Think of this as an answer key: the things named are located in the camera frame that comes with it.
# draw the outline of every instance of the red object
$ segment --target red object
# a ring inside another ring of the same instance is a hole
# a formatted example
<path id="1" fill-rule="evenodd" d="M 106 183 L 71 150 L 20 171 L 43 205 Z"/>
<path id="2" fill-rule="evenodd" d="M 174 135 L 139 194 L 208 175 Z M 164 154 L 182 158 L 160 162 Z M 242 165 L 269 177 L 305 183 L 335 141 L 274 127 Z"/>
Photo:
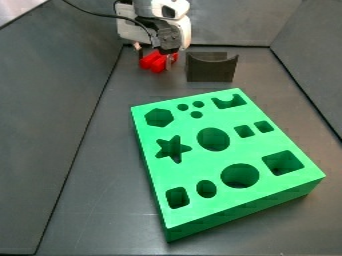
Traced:
<path id="1" fill-rule="evenodd" d="M 166 70 L 166 59 L 167 55 L 162 55 L 159 51 L 154 51 L 146 57 L 143 57 L 139 61 L 142 69 L 151 69 L 154 73 L 160 73 Z M 172 62 L 174 64 L 178 60 L 178 53 L 172 54 Z"/>
<path id="2" fill-rule="evenodd" d="M 139 61 L 140 64 L 140 68 L 142 69 L 150 69 L 151 65 L 154 63 L 154 61 L 158 60 L 158 58 L 160 58 L 163 55 L 159 53 L 159 51 L 154 51 L 152 53 L 150 53 L 148 55 L 146 55 L 146 57 L 143 57 Z"/>

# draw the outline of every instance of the square hole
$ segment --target square hole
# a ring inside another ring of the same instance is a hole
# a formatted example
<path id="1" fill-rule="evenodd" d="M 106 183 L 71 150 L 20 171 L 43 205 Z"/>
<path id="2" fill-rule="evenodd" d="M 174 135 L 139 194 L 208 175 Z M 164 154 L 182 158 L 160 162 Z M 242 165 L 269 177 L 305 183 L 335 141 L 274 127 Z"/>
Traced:
<path id="1" fill-rule="evenodd" d="M 167 198 L 168 206 L 172 209 L 184 207 L 190 203 L 187 191 L 182 187 L 170 189 L 166 192 L 166 198 Z"/>
<path id="2" fill-rule="evenodd" d="M 274 128 L 271 127 L 267 121 L 257 122 L 254 123 L 254 125 L 257 126 L 257 128 L 262 133 L 274 131 Z"/>
<path id="3" fill-rule="evenodd" d="M 262 161 L 275 176 L 281 176 L 305 167 L 293 152 L 289 150 L 265 156 Z"/>
<path id="4" fill-rule="evenodd" d="M 247 125 L 238 126 L 234 129 L 242 138 L 247 138 L 254 135 L 254 132 Z"/>

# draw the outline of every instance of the cable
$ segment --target cable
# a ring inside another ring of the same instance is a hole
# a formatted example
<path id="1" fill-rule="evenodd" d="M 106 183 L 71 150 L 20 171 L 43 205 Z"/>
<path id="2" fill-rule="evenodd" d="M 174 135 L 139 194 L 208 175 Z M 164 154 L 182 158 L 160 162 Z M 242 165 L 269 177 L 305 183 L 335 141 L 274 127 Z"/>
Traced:
<path id="1" fill-rule="evenodd" d="M 84 13 L 88 13 L 91 15 L 95 15 L 95 16 L 99 16 L 99 17 L 104 17 L 104 18 L 114 18 L 114 19 L 122 19 L 122 20 L 128 20 L 131 21 L 132 23 L 135 23 L 138 26 L 142 27 L 142 29 L 146 31 L 146 33 L 148 34 L 150 36 L 150 41 L 151 41 L 151 44 L 152 46 L 158 46 L 158 38 L 155 38 L 155 36 L 152 35 L 152 33 L 147 30 L 147 27 L 136 20 L 128 18 L 128 17 L 124 17 L 124 16 L 119 16 L 119 15 L 112 15 L 112 14 L 103 14 L 103 13 L 98 13 L 98 12 L 91 12 L 91 11 L 87 11 L 84 9 L 82 9 L 79 6 L 74 5 L 68 0 L 62 0 L 64 3 L 67 3 L 70 6 L 72 6 L 75 9 L 78 9 L 79 11 L 84 12 Z"/>

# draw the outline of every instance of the shape sorter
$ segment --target shape sorter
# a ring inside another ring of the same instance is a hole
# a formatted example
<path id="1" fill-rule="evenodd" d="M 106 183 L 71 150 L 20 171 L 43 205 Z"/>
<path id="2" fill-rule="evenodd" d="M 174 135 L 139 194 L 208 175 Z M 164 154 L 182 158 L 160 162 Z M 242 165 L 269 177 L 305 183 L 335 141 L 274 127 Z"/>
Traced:
<path id="1" fill-rule="evenodd" d="M 131 111 L 168 242 L 306 195 L 325 178 L 241 89 Z"/>

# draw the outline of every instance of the gray wall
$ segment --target gray wall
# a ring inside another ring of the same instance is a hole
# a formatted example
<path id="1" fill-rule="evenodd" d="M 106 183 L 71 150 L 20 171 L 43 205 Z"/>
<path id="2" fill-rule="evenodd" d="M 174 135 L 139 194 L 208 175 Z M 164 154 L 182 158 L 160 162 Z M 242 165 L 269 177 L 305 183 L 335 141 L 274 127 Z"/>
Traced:
<path id="1" fill-rule="evenodd" d="M 342 1 L 307 0 L 271 49 L 342 138 Z"/>
<path id="2" fill-rule="evenodd" d="M 36 250 L 120 49 L 59 0 L 0 30 L 0 254 Z"/>
<path id="3" fill-rule="evenodd" d="M 190 0 L 192 44 L 270 46 L 302 0 Z"/>

